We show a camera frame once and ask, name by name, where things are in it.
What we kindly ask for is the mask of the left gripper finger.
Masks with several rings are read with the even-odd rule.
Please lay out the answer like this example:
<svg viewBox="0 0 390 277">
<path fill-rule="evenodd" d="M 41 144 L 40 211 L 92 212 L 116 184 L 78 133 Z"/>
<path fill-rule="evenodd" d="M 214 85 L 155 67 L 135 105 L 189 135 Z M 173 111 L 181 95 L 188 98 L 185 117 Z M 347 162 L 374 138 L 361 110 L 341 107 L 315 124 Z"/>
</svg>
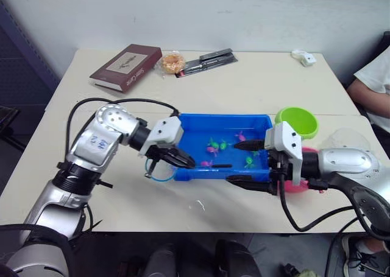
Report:
<svg viewBox="0 0 390 277">
<path fill-rule="evenodd" d="M 175 167 L 190 168 L 190 158 L 186 155 L 160 155 L 160 160 Z"/>
<path fill-rule="evenodd" d="M 195 160 L 185 151 L 178 148 L 171 148 L 168 150 L 168 161 L 180 168 L 195 168 Z"/>
</svg>

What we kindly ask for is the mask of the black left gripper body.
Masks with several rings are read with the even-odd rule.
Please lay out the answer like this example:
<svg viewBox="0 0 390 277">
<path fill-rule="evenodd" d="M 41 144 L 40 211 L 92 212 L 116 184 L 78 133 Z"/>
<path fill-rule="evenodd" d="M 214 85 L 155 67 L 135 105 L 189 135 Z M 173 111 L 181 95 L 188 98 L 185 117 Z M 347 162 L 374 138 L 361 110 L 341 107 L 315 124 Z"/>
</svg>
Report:
<svg viewBox="0 0 390 277">
<path fill-rule="evenodd" d="M 149 160 L 152 160 L 152 162 L 159 162 L 159 161 L 165 161 L 166 163 L 171 164 L 171 157 L 169 153 L 170 149 L 167 148 L 161 148 L 157 145 L 152 145 L 149 147 L 149 149 L 146 152 L 146 157 Z"/>
</svg>

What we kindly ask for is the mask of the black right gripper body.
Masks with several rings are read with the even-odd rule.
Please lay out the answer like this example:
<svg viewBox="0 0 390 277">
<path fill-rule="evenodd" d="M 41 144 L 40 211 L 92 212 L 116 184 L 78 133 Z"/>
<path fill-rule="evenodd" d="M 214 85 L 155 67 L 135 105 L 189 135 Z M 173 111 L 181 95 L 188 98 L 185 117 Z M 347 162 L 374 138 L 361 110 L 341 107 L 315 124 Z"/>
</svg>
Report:
<svg viewBox="0 0 390 277">
<path fill-rule="evenodd" d="M 289 161 L 283 152 L 268 151 L 269 179 L 271 181 L 269 193 L 278 195 L 278 186 L 281 180 L 289 176 Z"/>
</svg>

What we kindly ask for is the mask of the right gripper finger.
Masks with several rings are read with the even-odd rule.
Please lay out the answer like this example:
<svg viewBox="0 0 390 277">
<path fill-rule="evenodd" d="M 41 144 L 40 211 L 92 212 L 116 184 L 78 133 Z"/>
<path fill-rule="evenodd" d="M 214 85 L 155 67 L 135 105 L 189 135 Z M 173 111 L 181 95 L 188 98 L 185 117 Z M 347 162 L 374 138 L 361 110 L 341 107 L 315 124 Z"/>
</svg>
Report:
<svg viewBox="0 0 390 277">
<path fill-rule="evenodd" d="M 255 181 L 250 175 L 230 175 L 225 180 L 230 184 L 249 191 L 272 193 L 271 182 Z"/>
<path fill-rule="evenodd" d="M 264 149 L 264 139 L 251 139 L 241 141 L 234 145 L 235 149 L 245 151 L 259 151 Z"/>
</svg>

